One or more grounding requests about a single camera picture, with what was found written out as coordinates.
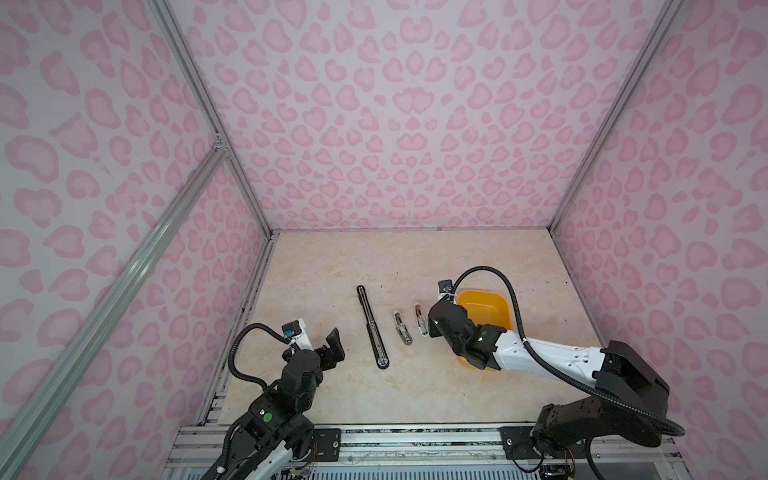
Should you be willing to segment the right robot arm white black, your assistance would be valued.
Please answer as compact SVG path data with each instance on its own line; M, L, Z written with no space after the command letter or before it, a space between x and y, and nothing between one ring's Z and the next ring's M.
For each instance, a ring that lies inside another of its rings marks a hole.
M559 380L584 393L569 404L542 408L531 434L565 446L579 440L618 435L657 447L684 428L667 416L670 389L630 345L577 347L521 336L494 325L477 325L467 310L442 299L428 314L429 334L442 337L472 367L522 371Z

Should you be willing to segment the black stapler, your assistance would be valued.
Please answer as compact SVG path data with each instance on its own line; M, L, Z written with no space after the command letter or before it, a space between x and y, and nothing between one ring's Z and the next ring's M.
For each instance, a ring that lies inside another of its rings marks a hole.
M367 291L363 285L356 287L358 300L363 309L366 319L366 329L371 343L372 351L374 354L376 365L379 369L385 370L390 366L390 359L387 354L384 342L378 329L378 325L375 321L373 311L368 300Z

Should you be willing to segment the white pink stapler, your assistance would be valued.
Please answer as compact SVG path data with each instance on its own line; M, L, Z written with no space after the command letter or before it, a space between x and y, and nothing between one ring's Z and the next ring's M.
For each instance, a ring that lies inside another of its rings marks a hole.
M422 337L428 337L429 336L429 326L428 322L423 314L422 306L420 303L416 303L414 305L414 314L416 318L417 327L419 330L419 333Z

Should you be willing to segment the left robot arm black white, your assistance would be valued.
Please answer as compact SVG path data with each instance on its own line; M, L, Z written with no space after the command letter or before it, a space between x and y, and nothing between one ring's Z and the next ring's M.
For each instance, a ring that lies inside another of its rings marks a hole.
M285 366L279 379L268 384L236 366L243 339L261 330L286 347ZM326 336L326 344L314 348L306 328L295 320L277 332L262 323L244 327L227 354L227 367L238 380L254 383L262 393L227 429L222 449L205 479L271 479L293 461L311 462L315 455L315 426L305 416L311 409L324 372L345 360L338 329Z

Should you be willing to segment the stapler metal magazine part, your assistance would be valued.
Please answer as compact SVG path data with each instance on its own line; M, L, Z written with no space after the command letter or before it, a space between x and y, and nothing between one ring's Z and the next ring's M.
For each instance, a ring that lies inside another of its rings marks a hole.
M413 343L413 337L411 336L410 332L407 329L407 326L403 320L402 314L399 311L395 310L393 312L393 317L395 321L396 331L400 339L405 345L410 346Z

